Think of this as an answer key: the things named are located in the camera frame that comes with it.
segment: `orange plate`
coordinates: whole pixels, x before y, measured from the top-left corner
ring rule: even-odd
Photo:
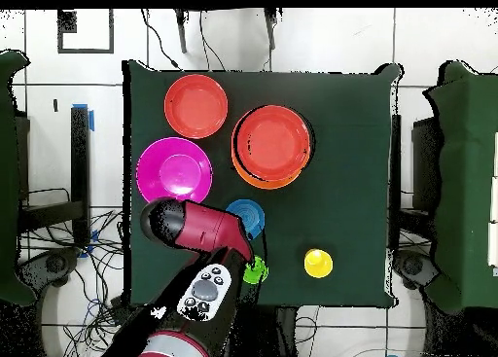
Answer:
[[[233,166],[235,167],[235,170],[237,171],[238,175],[242,177],[242,179],[248,183],[251,184],[252,186],[262,189],[262,190],[276,190],[279,188],[282,188],[290,183],[292,183],[296,178],[301,173],[301,168],[299,168],[297,171],[295,171],[293,174],[289,175],[289,177],[286,177],[281,180],[272,180],[272,181],[266,181],[266,180],[261,180],[250,173],[248,173],[237,161],[237,158],[235,156],[235,151],[234,151],[234,135],[235,131],[237,130],[238,125],[242,120],[244,120],[245,116],[248,113],[245,113],[244,116],[238,121],[236,124],[235,128],[233,129],[233,133],[231,134],[231,161],[233,162]],[[303,165],[306,165],[306,163],[309,160],[309,151],[307,152],[307,157],[305,158]]]
[[[264,181],[286,180],[309,158],[309,132],[301,117],[288,108],[256,109],[234,130],[233,149],[246,172]]]
[[[176,80],[164,98],[171,127],[188,138],[205,138],[223,125],[229,111],[227,95],[212,78],[187,75]]]

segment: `black chair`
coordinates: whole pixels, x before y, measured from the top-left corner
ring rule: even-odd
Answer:
[[[208,8],[208,9],[175,9],[176,22],[178,23],[178,34],[180,35],[180,46],[182,48],[182,53],[187,53],[187,43],[185,41],[185,13],[187,11],[217,11],[217,10],[230,10],[235,8]],[[275,40],[273,38],[273,25],[276,23],[276,8],[265,8],[265,20],[267,22],[267,32],[269,44],[272,50],[275,49]]]
[[[29,64],[20,51],[0,52],[0,354],[45,357],[41,344],[41,308],[50,285],[61,286],[89,245],[89,115],[71,110],[71,201],[32,206],[28,199],[29,120],[18,111],[12,94],[14,74]],[[19,236],[71,221],[74,244],[44,252],[19,263]]]

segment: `blue tape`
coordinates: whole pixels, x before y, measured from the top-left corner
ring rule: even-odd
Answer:
[[[89,111],[89,129],[95,131],[95,124],[93,123],[93,110]]]
[[[91,232],[90,239],[91,239],[91,241],[95,241],[95,242],[98,241],[98,230],[93,230],[93,232]],[[94,248],[95,248],[94,245],[88,245],[86,251],[88,251],[89,253],[91,253]],[[80,259],[85,259],[88,256],[89,255],[87,253],[82,253],[82,254],[80,254]]]

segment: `table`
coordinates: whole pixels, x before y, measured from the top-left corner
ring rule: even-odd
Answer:
[[[269,275],[259,303],[393,304],[384,286],[390,93],[401,72],[398,65],[383,65],[372,75],[153,71],[133,60],[124,61],[123,69],[124,122],[131,128],[124,148],[125,168],[131,167],[131,179],[124,182],[130,186],[130,193],[124,190],[124,201],[131,198],[131,268],[124,288],[131,288],[132,303],[151,301],[192,256],[164,248],[140,231],[140,211],[146,202],[137,189],[135,170],[152,142],[178,136],[163,112],[167,89],[180,77],[199,73],[216,80],[229,101],[223,126],[196,140],[214,171],[204,203],[225,209],[235,199],[251,198],[266,214]],[[235,123],[263,104],[296,109],[312,124],[316,138],[308,168],[290,185],[273,191],[245,183],[231,164]],[[252,245],[263,256],[261,236]],[[306,274],[304,253],[310,248],[332,255],[334,270],[329,276],[315,279]]]

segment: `chair wheel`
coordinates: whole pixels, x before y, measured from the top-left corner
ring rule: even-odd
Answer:
[[[62,287],[63,285],[65,285],[67,282],[69,281],[69,275],[64,275],[62,278],[59,278],[58,280],[56,280],[54,283],[52,283],[52,285],[54,287]]]
[[[408,280],[407,278],[403,278],[403,285],[405,286],[405,288],[407,288],[409,290],[416,290],[417,289],[416,284],[413,283],[411,280]]]

